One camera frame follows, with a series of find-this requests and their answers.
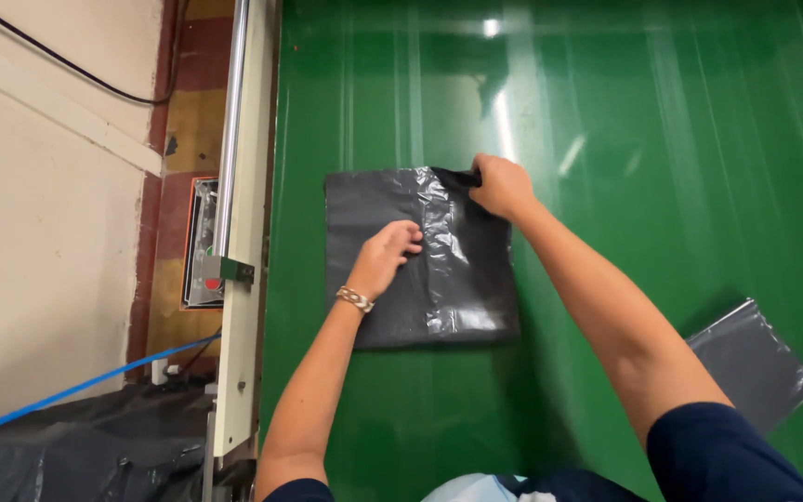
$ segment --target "blue cord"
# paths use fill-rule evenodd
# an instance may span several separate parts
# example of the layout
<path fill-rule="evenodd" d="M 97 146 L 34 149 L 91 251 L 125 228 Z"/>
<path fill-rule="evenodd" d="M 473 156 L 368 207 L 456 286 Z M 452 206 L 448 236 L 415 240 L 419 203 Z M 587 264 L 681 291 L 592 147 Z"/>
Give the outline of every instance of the blue cord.
<path fill-rule="evenodd" d="M 222 336 L 222 334 L 221 334 L 221 330 L 220 330 L 219 333 L 216 333 L 215 335 L 212 335 L 211 337 L 206 337 L 206 338 L 203 338 L 203 339 L 199 339 L 197 341 L 193 341 L 191 343 L 186 343 L 186 344 L 184 344 L 183 346 L 180 346 L 180 347 L 168 348 L 168 349 L 162 351 L 159 354 L 154 354 L 153 356 L 148 356 L 148 357 L 145 357 L 143 359 L 139 359 L 139 360 L 135 361 L 134 363 L 126 364 L 125 366 L 122 366 L 122 367 L 117 368 L 115 370 L 107 371 L 105 374 L 98 375 L 95 378 L 93 378 L 92 380 L 89 380 L 87 382 L 82 382 L 82 383 L 80 383 L 78 385 L 74 385 L 73 387 L 70 387 L 69 389 L 62 390 L 61 392 L 58 392 L 57 394 L 54 394 L 53 396 L 49 396 L 49 397 L 46 397 L 45 399 L 42 399 L 41 401 L 37 401 L 37 402 L 33 403 L 32 405 L 26 405 L 26 406 L 22 407 L 19 410 L 15 410 L 15 411 L 12 411 L 9 414 L 0 416 L 0 425 L 2 425 L 3 423 L 10 422 L 10 421 L 14 420 L 15 418 L 25 416 L 29 412 L 35 412 L 36 410 L 39 410 L 39 409 L 44 408 L 44 407 L 46 407 L 48 405 L 54 404 L 57 401 L 60 401 L 61 399 L 63 399 L 64 397 L 69 396 L 70 394 L 74 394 L 74 393 L 79 392 L 79 391 L 81 391 L 83 389 L 87 389 L 87 388 L 95 385 L 96 383 L 104 382 L 105 380 L 107 380 L 109 378 L 112 378 L 112 377 L 115 377 L 115 376 L 117 376 L 117 375 L 119 375 L 119 374 L 121 374 L 121 373 L 123 373 L 125 371 L 129 371 L 129 370 L 131 370 L 133 368 L 138 368 L 142 364 L 147 364 L 147 363 L 150 363 L 151 361 L 155 361 L 157 359 L 162 359 L 165 356 L 169 356 L 169 355 L 175 354 L 176 352 L 181 352 L 182 350 L 186 350 L 188 348 L 195 347 L 196 345 L 200 345 L 202 343 L 211 342 L 214 339 L 219 338 L 221 336 Z"/>

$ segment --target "green conveyor belt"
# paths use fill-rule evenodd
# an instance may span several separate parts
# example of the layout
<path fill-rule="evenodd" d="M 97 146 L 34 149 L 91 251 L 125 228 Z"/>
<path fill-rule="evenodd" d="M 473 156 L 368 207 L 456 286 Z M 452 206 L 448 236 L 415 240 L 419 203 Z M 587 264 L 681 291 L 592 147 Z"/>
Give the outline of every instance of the green conveyor belt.
<path fill-rule="evenodd" d="M 803 1 L 285 0 L 262 436 L 321 324 L 325 174 L 513 156 L 684 336 L 743 297 L 803 360 Z M 590 348 L 514 235 L 522 339 L 355 354 L 337 500 L 591 468 L 660 500 Z M 803 472 L 803 406 L 771 436 Z"/>

